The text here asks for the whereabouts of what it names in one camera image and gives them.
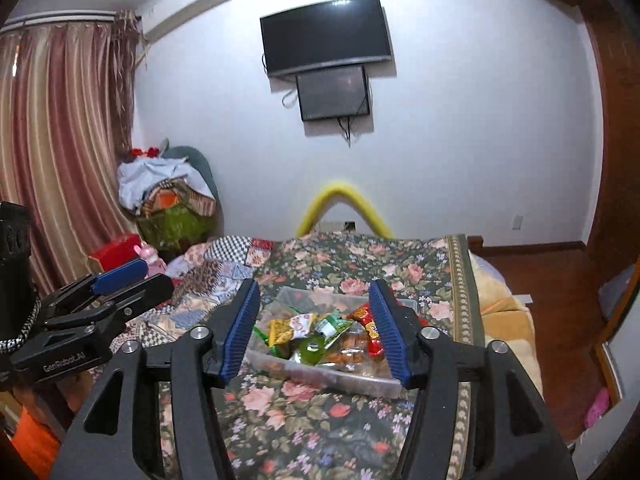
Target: silver screw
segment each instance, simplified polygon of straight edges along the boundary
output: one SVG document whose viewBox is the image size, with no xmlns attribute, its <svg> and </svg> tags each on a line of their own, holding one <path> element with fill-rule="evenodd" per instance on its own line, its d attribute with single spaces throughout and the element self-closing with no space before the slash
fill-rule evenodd
<svg viewBox="0 0 640 480">
<path fill-rule="evenodd" d="M 135 339 L 129 339 L 125 341 L 120 348 L 125 354 L 133 354 L 133 352 L 140 348 L 140 343 Z"/>
<path fill-rule="evenodd" d="M 509 345 L 504 341 L 496 339 L 495 341 L 491 341 L 491 350 L 497 354 L 506 354 L 509 351 Z"/>
<path fill-rule="evenodd" d="M 195 326 L 191 329 L 191 337 L 194 339 L 204 339 L 209 335 L 209 329 L 206 326 Z"/>
<path fill-rule="evenodd" d="M 437 339 L 440 337 L 440 330 L 434 326 L 426 326 L 420 330 L 420 335 L 425 339 Z"/>
</svg>

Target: wall outlet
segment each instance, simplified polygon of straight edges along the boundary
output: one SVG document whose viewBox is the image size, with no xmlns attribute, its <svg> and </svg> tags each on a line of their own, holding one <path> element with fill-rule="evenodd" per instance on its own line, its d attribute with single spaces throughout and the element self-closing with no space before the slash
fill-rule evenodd
<svg viewBox="0 0 640 480">
<path fill-rule="evenodd" d="M 349 221 L 320 221 L 314 226 L 314 231 L 320 233 L 333 233 L 336 231 L 356 231 L 356 222 Z"/>
<path fill-rule="evenodd" d="M 519 231 L 520 228 L 522 227 L 523 219 L 524 219 L 524 216 L 521 216 L 521 215 L 514 216 L 513 222 L 511 223 L 511 229 L 513 229 L 514 231 Z"/>
</svg>

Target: red snack bag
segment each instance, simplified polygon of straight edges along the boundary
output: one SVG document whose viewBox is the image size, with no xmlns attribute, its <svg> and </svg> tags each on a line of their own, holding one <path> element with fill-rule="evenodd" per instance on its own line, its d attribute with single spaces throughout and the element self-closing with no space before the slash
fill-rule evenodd
<svg viewBox="0 0 640 480">
<path fill-rule="evenodd" d="M 367 331 L 367 335 L 369 335 L 367 351 L 371 357 L 378 357 L 384 353 L 385 350 L 382 348 L 376 323 L 373 321 L 373 316 L 369 310 L 369 303 L 365 303 L 353 313 L 349 314 L 347 319 L 356 320 Z"/>
</svg>

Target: yellow arch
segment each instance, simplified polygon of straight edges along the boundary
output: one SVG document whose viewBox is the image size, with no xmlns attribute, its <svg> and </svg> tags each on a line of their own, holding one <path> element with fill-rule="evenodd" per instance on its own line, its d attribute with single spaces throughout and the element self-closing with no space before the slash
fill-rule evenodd
<svg viewBox="0 0 640 480">
<path fill-rule="evenodd" d="M 311 231 L 311 228 L 318 221 L 318 216 L 322 212 L 322 208 L 327 201 L 332 199 L 334 196 L 342 196 L 349 200 L 367 221 L 375 234 L 384 238 L 394 237 L 391 230 L 374 211 L 371 204 L 364 200 L 360 193 L 345 182 L 334 182 L 329 184 L 320 193 L 318 193 L 318 195 L 316 195 L 313 202 L 306 210 L 305 217 L 303 218 L 300 227 L 298 227 L 296 236 L 303 236 Z"/>
</svg>

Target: plastic container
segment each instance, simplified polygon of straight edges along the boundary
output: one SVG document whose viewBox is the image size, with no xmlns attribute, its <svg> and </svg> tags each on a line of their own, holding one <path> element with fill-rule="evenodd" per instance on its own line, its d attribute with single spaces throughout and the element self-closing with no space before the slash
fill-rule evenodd
<svg viewBox="0 0 640 480">
<path fill-rule="evenodd" d="M 260 313 L 256 326 L 265 331 L 271 319 L 292 316 L 294 312 L 291 307 L 303 314 L 309 312 L 325 314 L 338 309 L 342 314 L 347 315 L 367 303 L 367 301 L 369 301 L 369 298 L 361 296 L 312 292 L 284 286 L 278 293 L 276 300 Z M 398 301 L 404 306 L 417 311 L 415 300 Z M 256 370 L 267 372 L 271 377 L 283 380 L 290 379 L 318 388 L 332 388 L 350 394 L 384 397 L 386 399 L 396 399 L 402 392 L 402 386 L 396 379 L 364 377 L 274 357 L 268 353 L 267 345 L 255 334 L 252 334 L 249 340 L 245 357 Z"/>
</svg>

